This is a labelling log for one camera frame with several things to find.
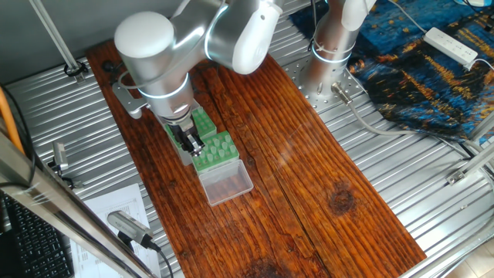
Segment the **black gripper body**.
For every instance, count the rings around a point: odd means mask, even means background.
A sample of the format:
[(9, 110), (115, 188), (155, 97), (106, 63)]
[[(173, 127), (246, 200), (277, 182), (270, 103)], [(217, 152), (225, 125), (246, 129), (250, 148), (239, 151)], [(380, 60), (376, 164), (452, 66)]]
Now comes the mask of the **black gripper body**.
[(167, 124), (177, 142), (181, 144), (190, 144), (192, 139), (192, 120), (185, 119), (174, 123)]

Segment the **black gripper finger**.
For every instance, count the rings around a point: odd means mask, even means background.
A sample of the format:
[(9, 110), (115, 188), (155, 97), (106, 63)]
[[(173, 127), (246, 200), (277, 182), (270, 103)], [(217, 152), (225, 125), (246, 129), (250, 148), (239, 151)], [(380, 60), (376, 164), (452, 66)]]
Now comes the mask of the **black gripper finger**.
[(193, 144), (187, 137), (175, 137), (178, 146), (183, 150), (188, 152), (189, 154), (193, 153)]
[(191, 156), (200, 156), (204, 146), (198, 134), (191, 133), (185, 136), (185, 147)]

